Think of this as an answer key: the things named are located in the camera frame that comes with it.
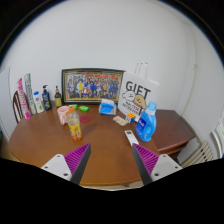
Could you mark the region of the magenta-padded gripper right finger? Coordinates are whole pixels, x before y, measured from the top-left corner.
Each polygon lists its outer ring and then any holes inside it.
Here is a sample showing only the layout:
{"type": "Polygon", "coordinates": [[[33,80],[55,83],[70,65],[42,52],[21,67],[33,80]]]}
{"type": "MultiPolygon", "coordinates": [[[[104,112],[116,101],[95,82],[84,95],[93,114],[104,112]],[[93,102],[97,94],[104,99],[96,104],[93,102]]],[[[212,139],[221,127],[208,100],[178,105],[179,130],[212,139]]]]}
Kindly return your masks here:
{"type": "Polygon", "coordinates": [[[169,155],[158,155],[138,144],[132,145],[132,154],[144,185],[182,169],[169,155]]]}

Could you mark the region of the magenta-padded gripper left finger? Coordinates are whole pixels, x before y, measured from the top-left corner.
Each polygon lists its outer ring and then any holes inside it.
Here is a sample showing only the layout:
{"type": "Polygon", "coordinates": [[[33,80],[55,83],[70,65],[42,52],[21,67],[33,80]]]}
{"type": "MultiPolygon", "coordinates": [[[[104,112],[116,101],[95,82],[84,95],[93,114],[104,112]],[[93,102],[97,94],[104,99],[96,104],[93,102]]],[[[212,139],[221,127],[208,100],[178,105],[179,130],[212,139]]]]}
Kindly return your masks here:
{"type": "Polygon", "coordinates": [[[90,154],[91,145],[87,143],[66,155],[56,154],[42,166],[42,169],[79,185],[90,154]]]}

